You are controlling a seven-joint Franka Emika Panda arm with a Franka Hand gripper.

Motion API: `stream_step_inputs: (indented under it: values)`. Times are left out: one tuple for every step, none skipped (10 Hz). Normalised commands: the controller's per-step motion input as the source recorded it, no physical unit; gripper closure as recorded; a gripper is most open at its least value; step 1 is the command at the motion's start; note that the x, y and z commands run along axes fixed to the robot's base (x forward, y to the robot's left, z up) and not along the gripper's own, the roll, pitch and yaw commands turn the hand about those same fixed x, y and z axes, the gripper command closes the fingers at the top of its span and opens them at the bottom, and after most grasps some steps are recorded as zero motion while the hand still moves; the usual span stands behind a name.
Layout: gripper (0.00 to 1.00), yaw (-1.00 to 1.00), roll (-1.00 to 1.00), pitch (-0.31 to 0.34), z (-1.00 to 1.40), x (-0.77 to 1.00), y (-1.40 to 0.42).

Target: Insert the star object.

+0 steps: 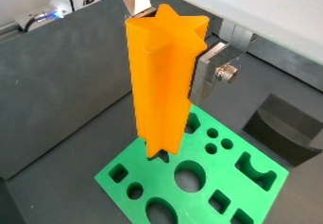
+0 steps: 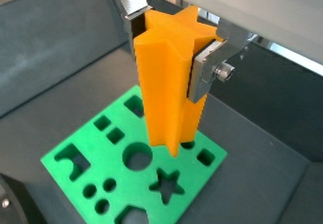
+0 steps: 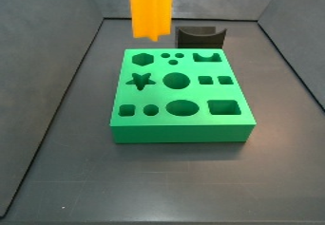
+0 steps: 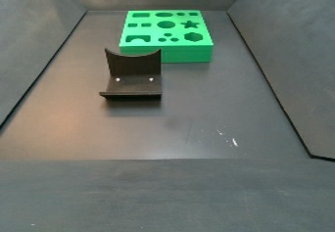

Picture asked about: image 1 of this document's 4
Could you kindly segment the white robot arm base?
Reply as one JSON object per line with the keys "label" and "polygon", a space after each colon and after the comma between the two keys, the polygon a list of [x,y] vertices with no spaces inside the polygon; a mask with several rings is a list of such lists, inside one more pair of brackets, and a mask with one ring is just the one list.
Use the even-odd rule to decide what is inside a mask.
{"label": "white robot arm base", "polygon": [[100,0],[49,0],[49,4],[30,12],[17,16],[14,22],[18,24],[18,30],[28,32],[30,29],[61,19],[73,11],[88,7]]}

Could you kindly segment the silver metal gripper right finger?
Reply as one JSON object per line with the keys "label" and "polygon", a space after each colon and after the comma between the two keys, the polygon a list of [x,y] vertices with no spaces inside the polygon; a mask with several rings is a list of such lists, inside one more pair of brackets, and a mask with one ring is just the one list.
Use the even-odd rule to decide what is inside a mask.
{"label": "silver metal gripper right finger", "polygon": [[221,21],[218,38],[222,42],[212,45],[196,58],[196,68],[192,76],[189,100],[198,105],[221,81],[230,83],[238,69],[230,64],[246,51],[253,33],[241,26]]}

